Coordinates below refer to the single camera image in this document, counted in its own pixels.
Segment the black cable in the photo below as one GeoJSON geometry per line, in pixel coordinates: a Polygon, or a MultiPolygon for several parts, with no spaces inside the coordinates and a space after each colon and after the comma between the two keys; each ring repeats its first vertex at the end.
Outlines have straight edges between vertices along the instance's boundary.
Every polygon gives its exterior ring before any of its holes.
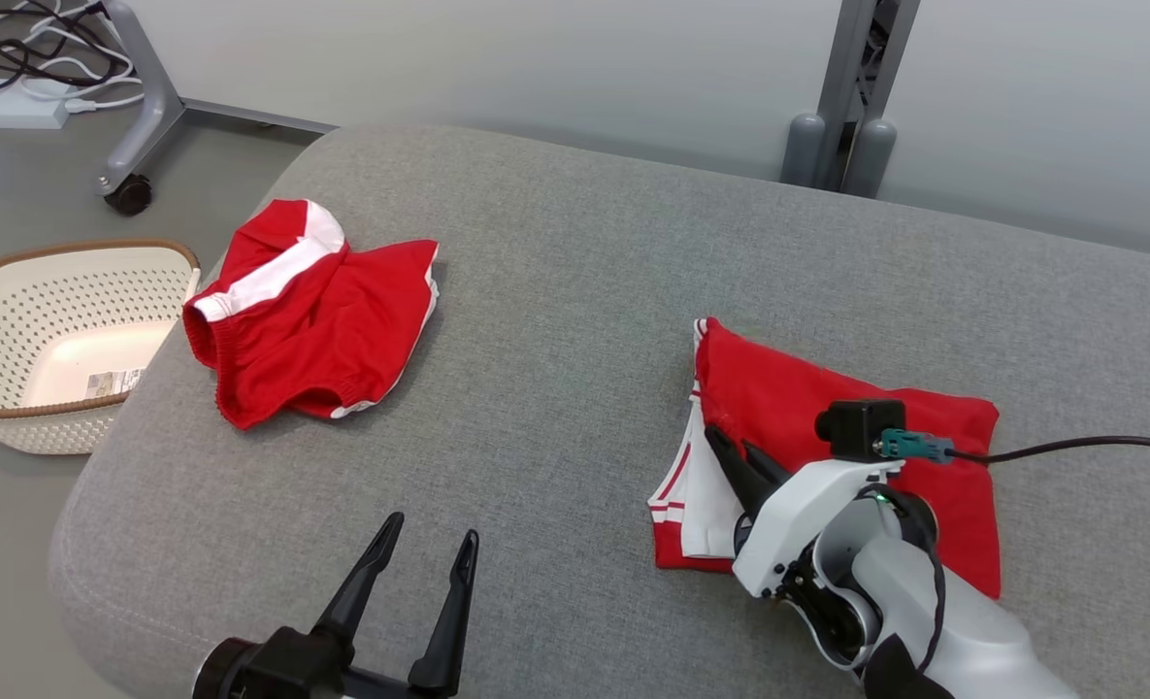
{"type": "Polygon", "coordinates": [[[923,652],[923,659],[915,668],[917,671],[923,674],[933,663],[933,655],[937,652],[937,643],[942,642],[942,628],[946,623],[946,568],[942,566],[942,558],[937,556],[937,535],[929,531],[928,522],[911,506],[911,501],[894,487],[884,483],[871,483],[864,486],[854,499],[858,500],[860,497],[867,496],[884,497],[895,508],[903,509],[903,514],[917,523],[917,527],[920,528],[920,535],[923,535],[923,552],[928,553],[929,562],[933,563],[933,589],[937,593],[937,606],[933,612],[933,636],[929,637],[929,646],[923,652]]]}
{"type": "Polygon", "coordinates": [[[53,48],[51,53],[44,53],[38,48],[33,48],[20,39],[2,39],[0,40],[0,59],[10,63],[10,66],[2,66],[0,63],[1,71],[9,71],[9,76],[6,77],[0,84],[0,90],[9,87],[12,84],[18,83],[23,77],[34,77],[52,79],[55,83],[74,85],[74,87],[86,89],[95,87],[95,85],[106,84],[109,79],[114,77],[115,74],[121,74],[122,68],[125,68],[125,61],[113,56],[112,53],[105,53],[100,44],[103,44],[103,39],[100,39],[91,28],[83,25],[83,20],[95,13],[103,13],[103,5],[94,3],[86,6],[82,11],[69,17],[60,16],[54,9],[48,8],[46,5],[39,3],[38,0],[28,0],[29,5],[33,5],[37,9],[0,9],[0,15],[6,15],[7,17],[16,16],[28,16],[28,17],[52,17],[54,20],[54,25],[59,25],[64,29],[64,31],[75,34],[78,39],[86,43],[86,48],[90,52],[99,54],[100,57],[108,61],[108,70],[103,71],[102,77],[70,77],[64,75],[54,74],[54,71],[41,70],[41,68],[34,67],[34,60],[47,61],[59,56],[61,52],[66,48],[66,43],[68,43],[68,37],[60,36],[56,47],[53,48]],[[7,48],[12,48],[12,52],[7,52],[7,48]]]}
{"type": "Polygon", "coordinates": [[[1103,435],[1103,437],[1080,437],[1076,439],[1063,439],[1063,441],[1050,441],[1048,444],[1037,444],[1037,446],[1028,446],[1027,448],[1017,448],[1014,452],[1005,452],[1004,454],[968,454],[967,452],[959,452],[957,448],[946,448],[946,454],[956,459],[966,459],[968,461],[975,461],[980,464],[996,464],[1000,461],[1013,461],[1014,459],[1023,459],[1027,456],[1035,456],[1036,454],[1048,454],[1049,452],[1058,452],[1061,448],[1075,448],[1080,446],[1106,446],[1106,444],[1128,444],[1129,446],[1150,446],[1150,437],[1133,437],[1133,435],[1120,435],[1120,433],[1109,433],[1103,435]]]}

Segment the gray floor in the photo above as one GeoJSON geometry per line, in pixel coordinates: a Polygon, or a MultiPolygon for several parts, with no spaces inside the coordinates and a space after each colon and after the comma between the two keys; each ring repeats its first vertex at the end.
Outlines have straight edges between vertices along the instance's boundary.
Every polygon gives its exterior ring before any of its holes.
{"type": "MultiPolygon", "coordinates": [[[[135,109],[70,116],[56,132],[0,131],[0,256],[72,240],[162,236],[206,267],[277,174],[314,138],[189,115],[145,174],[154,203],[135,218],[92,195],[92,178],[135,109]]],[[[0,446],[0,696],[121,698],[74,651],[47,597],[47,543],[84,458],[0,446]]]]}

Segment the metal stand leg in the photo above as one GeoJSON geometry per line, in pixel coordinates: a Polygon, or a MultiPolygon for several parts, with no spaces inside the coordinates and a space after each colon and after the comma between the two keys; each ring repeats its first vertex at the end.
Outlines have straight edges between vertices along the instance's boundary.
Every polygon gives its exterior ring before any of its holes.
{"type": "Polygon", "coordinates": [[[876,0],[842,0],[842,11],[837,14],[818,106],[818,114],[826,124],[813,182],[818,190],[837,191],[837,185],[842,184],[842,172],[836,167],[837,141],[842,138],[851,98],[858,99],[854,82],[859,77],[859,62],[875,11],[876,0]]]}
{"type": "Polygon", "coordinates": [[[872,120],[861,125],[859,136],[854,138],[854,151],[850,152],[842,191],[875,199],[881,180],[885,178],[885,166],[889,166],[895,140],[898,140],[898,130],[884,120],[872,120]]]}
{"type": "MultiPolygon", "coordinates": [[[[174,84],[170,83],[170,76],[166,74],[164,66],[161,66],[161,60],[152,48],[152,43],[147,39],[133,9],[122,0],[108,0],[105,8],[108,9],[114,26],[117,26],[122,48],[135,62],[135,70],[144,80],[144,109],[126,136],[122,137],[117,147],[114,147],[105,172],[97,178],[97,191],[118,212],[133,215],[143,208],[131,213],[122,210],[117,203],[114,203],[116,195],[121,194],[118,187],[126,185],[137,190],[140,183],[147,186],[145,178],[135,176],[135,168],[139,167],[139,163],[164,137],[166,132],[170,131],[171,125],[183,115],[185,107],[178,98],[174,84]]],[[[148,200],[152,199],[152,187],[147,187],[146,197],[148,200]]]]}
{"type": "Polygon", "coordinates": [[[799,186],[813,186],[822,141],[823,120],[820,115],[795,116],[795,120],[791,120],[791,133],[787,137],[787,156],[782,160],[780,180],[799,186]]]}

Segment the caster wheel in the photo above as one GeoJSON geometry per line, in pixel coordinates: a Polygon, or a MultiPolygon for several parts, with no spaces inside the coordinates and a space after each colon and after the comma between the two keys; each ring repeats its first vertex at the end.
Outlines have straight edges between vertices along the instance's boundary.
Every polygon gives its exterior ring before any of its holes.
{"type": "Polygon", "coordinates": [[[130,174],[113,194],[105,194],[105,202],[123,216],[136,216],[152,203],[152,183],[144,176],[130,174]]]}

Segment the black wires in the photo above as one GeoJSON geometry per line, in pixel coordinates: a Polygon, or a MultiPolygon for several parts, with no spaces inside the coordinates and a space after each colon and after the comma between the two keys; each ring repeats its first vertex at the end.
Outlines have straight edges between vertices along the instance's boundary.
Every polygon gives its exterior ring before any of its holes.
{"type": "Polygon", "coordinates": [[[884,483],[867,484],[859,491],[859,496],[854,499],[858,500],[860,497],[877,497],[877,499],[889,501],[895,508],[902,509],[904,515],[911,517],[911,521],[917,523],[921,536],[923,536],[923,552],[928,553],[929,562],[933,563],[933,589],[937,593],[937,606],[933,612],[933,636],[929,637],[929,646],[923,652],[923,659],[920,660],[920,665],[917,665],[915,668],[917,671],[923,674],[929,668],[929,665],[933,663],[933,655],[937,652],[937,643],[942,642],[942,628],[946,623],[946,567],[942,566],[942,559],[937,556],[937,532],[929,531],[928,519],[921,516],[913,508],[907,497],[904,497],[902,492],[894,490],[894,487],[884,483]]]}
{"type": "Polygon", "coordinates": [[[1103,437],[1080,437],[1076,439],[1063,439],[1063,441],[1049,441],[1037,444],[1027,448],[1017,448],[1014,452],[1004,454],[968,454],[959,452],[957,448],[946,448],[946,454],[956,459],[966,459],[980,464],[997,464],[1000,461],[1013,461],[1014,459],[1026,459],[1036,454],[1048,454],[1059,452],[1063,448],[1075,448],[1080,446],[1107,446],[1107,444],[1128,444],[1128,446],[1150,446],[1150,437],[1133,437],[1133,435],[1103,435],[1103,437]]]}
{"type": "Polygon", "coordinates": [[[103,13],[102,3],[86,3],[75,9],[61,11],[60,2],[55,3],[54,8],[48,8],[46,5],[39,3],[38,0],[23,0],[13,6],[12,9],[0,9],[0,20],[40,17],[40,22],[32,26],[32,32],[24,39],[16,39],[16,37],[0,39],[0,71],[9,74],[0,84],[0,90],[18,83],[24,77],[52,79],[55,83],[69,84],[78,89],[100,87],[114,78],[117,78],[115,83],[120,83],[123,74],[131,71],[133,67],[123,60],[120,53],[106,49],[100,37],[84,23],[87,17],[95,14],[103,15],[103,13]],[[57,34],[60,37],[52,52],[41,52],[41,49],[30,45],[41,34],[57,34]],[[86,48],[87,52],[105,59],[108,62],[108,68],[102,74],[86,71],[89,77],[72,77],[68,74],[61,75],[47,70],[47,63],[56,62],[59,55],[64,52],[66,44],[71,39],[80,44],[82,48],[86,48]]]}

